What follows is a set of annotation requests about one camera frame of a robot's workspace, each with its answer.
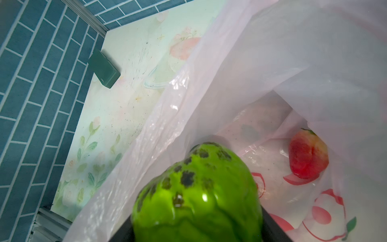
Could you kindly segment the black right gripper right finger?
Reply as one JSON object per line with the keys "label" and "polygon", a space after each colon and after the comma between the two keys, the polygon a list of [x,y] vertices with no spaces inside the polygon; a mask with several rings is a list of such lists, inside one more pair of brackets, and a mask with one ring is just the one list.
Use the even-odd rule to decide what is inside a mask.
{"label": "black right gripper right finger", "polygon": [[269,213],[262,207],[263,214],[263,228],[262,239],[263,242],[292,242],[291,238],[280,228]]}

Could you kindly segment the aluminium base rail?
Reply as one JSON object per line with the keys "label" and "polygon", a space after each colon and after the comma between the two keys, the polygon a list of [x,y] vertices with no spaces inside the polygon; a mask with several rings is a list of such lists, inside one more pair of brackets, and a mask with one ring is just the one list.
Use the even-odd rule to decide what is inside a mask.
{"label": "aluminium base rail", "polygon": [[62,242],[72,222],[50,211],[39,208],[28,242]]}

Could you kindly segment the red fruit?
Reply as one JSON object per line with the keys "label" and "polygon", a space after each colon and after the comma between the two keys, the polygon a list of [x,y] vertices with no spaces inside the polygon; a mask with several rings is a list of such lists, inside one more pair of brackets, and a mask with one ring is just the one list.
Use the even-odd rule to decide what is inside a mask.
{"label": "red fruit", "polygon": [[300,179],[316,178],[329,165],[327,145],[312,130],[295,134],[288,152],[290,169]]}

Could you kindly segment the pink plastic bag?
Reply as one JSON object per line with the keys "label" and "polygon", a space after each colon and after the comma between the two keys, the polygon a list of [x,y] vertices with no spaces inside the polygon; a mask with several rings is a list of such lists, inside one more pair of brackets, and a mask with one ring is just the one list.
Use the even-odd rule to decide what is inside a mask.
{"label": "pink plastic bag", "polygon": [[[290,169],[301,129],[328,148],[316,178]],[[386,241],[386,1],[230,1],[65,241],[109,242],[142,188],[205,142],[247,165],[293,242]]]}

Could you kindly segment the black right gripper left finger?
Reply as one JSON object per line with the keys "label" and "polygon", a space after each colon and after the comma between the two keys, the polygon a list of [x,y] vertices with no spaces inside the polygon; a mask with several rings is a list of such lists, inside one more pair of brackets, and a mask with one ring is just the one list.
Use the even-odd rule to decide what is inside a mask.
{"label": "black right gripper left finger", "polygon": [[109,242],[134,242],[135,234],[131,223],[123,224]]}

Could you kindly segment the green rectangular box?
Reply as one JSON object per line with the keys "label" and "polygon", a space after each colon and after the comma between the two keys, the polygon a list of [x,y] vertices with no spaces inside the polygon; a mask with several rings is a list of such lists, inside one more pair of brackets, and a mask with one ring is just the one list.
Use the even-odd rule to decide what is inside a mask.
{"label": "green rectangular box", "polygon": [[110,89],[121,76],[119,70],[100,50],[95,50],[88,60],[89,67],[101,84]]}

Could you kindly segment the green round fruit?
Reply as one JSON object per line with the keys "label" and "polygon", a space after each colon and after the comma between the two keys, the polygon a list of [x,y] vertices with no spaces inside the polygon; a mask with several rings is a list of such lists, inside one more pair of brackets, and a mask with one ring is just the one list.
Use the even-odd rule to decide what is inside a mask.
{"label": "green round fruit", "polygon": [[149,181],[131,221],[137,242],[261,242],[263,213],[247,165],[205,142]]}

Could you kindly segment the grey aluminium corner post left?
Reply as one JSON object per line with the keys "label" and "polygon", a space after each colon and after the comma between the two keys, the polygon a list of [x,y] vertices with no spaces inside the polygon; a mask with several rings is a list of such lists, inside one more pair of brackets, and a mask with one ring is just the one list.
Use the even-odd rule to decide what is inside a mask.
{"label": "grey aluminium corner post left", "polygon": [[90,27],[92,27],[103,38],[106,37],[109,31],[87,8],[77,0],[61,0],[67,7],[69,7],[75,14],[84,20]]}

